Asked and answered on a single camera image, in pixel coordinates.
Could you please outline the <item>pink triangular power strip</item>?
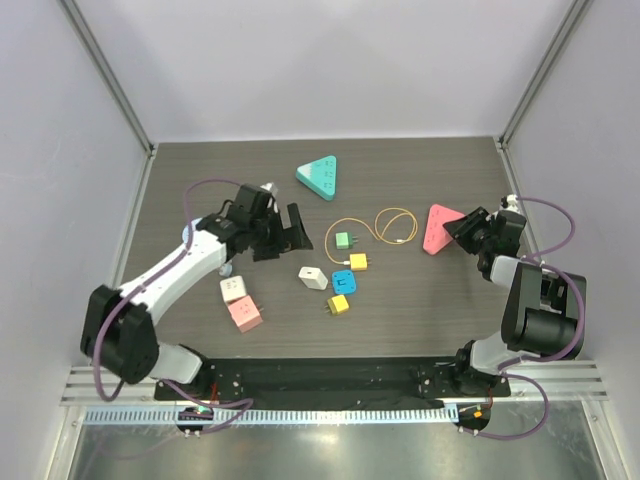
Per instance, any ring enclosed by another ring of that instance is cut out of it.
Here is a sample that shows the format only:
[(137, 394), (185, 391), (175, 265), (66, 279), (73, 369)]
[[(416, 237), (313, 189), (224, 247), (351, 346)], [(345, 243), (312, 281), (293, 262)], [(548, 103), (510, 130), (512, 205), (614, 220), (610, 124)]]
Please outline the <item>pink triangular power strip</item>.
[(427, 216), (423, 250), (429, 255), (438, 254), (452, 241), (452, 237), (447, 233), (444, 224), (460, 220), (464, 216), (464, 213), (440, 204), (433, 204), (429, 208)]

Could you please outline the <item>white charger plug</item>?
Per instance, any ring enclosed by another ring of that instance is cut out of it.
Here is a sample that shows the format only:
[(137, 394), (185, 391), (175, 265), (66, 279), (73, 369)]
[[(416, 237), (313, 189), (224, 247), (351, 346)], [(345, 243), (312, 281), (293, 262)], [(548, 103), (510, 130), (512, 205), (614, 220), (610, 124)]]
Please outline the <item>white charger plug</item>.
[(324, 291), (328, 286), (328, 279), (320, 268), (303, 266), (298, 273), (298, 278), (303, 284), (312, 290)]

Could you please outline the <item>green charger plug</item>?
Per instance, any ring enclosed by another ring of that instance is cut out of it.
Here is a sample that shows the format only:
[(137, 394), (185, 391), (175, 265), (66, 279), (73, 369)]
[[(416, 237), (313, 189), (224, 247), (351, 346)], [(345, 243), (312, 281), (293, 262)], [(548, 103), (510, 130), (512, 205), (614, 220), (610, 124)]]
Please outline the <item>green charger plug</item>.
[(337, 250), (352, 249), (358, 242), (358, 237), (351, 232), (338, 232), (335, 234), (335, 246)]

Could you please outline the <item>blue plug adapter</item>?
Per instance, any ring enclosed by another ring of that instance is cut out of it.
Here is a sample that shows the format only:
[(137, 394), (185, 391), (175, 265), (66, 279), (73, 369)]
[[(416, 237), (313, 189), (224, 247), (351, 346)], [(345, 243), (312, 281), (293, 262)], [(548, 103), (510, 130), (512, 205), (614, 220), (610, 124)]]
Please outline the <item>blue plug adapter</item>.
[(335, 295), (351, 295), (357, 291), (356, 278), (350, 269), (333, 272), (331, 284)]

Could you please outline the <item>yellow charger plug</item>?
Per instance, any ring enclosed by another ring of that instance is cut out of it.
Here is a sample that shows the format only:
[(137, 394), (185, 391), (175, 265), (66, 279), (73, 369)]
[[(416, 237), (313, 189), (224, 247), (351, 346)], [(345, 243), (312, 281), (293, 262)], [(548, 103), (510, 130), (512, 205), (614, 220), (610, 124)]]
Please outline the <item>yellow charger plug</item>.
[(369, 268), (369, 258), (365, 253), (349, 255), (349, 267), (352, 271), (366, 271)]

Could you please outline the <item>teal triangular power strip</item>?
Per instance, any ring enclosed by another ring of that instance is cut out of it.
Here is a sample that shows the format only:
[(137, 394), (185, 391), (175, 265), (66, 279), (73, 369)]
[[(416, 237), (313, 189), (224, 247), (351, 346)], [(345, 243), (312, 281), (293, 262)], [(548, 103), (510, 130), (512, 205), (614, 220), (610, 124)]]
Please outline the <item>teal triangular power strip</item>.
[(301, 165), (295, 177), (325, 201), (332, 201), (337, 186), (337, 158), (329, 155)]

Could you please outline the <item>yellow plug adapter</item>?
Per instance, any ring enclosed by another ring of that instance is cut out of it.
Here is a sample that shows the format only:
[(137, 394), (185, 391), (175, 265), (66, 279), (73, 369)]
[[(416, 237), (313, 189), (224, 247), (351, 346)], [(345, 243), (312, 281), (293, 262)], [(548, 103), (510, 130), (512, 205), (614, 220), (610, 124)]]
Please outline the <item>yellow plug adapter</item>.
[(350, 304), (345, 295), (335, 295), (326, 301), (325, 310), (332, 316), (346, 313), (350, 309)]

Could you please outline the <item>white cube socket adapter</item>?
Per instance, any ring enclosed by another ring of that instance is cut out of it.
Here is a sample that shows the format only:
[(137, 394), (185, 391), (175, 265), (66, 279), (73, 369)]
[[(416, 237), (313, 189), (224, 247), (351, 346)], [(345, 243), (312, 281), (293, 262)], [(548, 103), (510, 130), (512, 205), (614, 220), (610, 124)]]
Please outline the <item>white cube socket adapter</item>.
[(242, 276), (232, 276), (219, 282), (222, 300), (225, 304), (232, 304), (248, 295)]

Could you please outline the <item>pink cube socket adapter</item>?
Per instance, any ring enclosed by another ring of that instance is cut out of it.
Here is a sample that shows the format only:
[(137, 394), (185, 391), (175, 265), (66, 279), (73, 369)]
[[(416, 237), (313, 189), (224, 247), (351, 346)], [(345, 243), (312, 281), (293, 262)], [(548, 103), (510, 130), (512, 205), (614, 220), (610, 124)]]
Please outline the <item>pink cube socket adapter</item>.
[(262, 316), (253, 298), (246, 295), (227, 306), (233, 322), (241, 333), (246, 333), (259, 326)]

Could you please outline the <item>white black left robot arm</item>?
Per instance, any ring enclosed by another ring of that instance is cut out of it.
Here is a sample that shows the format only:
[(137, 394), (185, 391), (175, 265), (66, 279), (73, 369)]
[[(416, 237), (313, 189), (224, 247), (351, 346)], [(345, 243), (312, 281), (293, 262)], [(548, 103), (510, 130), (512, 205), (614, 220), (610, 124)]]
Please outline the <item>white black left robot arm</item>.
[(160, 342), (159, 320), (202, 278), (246, 250), (264, 261), (312, 247), (298, 205), (281, 210), (266, 186), (241, 184), (219, 211), (189, 219), (186, 240), (155, 266), (119, 287), (101, 285), (91, 293), (80, 350), (91, 360), (98, 396), (106, 402), (117, 397), (104, 389), (101, 371), (107, 369), (120, 385), (152, 378), (190, 399), (205, 397), (214, 382), (209, 360)]

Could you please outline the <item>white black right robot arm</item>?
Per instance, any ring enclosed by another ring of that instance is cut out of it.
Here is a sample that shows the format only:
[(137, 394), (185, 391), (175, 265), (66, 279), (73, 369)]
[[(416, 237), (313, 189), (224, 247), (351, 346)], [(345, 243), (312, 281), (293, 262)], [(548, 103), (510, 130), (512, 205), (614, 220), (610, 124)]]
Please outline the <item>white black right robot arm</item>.
[(509, 289), (500, 330), (468, 342), (449, 368), (449, 382), (462, 396), (488, 393), (504, 370), (523, 361), (573, 360), (582, 350), (586, 278), (523, 259), (526, 224), (515, 207), (493, 214), (479, 207), (443, 224), (465, 252), (478, 257), (485, 280)]

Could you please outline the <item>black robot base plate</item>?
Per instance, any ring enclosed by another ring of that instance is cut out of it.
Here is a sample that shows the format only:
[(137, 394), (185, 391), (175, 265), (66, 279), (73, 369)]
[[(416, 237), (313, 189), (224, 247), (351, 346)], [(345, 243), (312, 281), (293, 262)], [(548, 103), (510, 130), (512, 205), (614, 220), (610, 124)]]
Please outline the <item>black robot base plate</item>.
[(384, 400), (448, 397), (507, 398), (509, 382), (477, 373), (468, 357), (209, 358), (194, 380), (179, 386), (198, 400), (255, 402), (355, 400), (379, 392)]

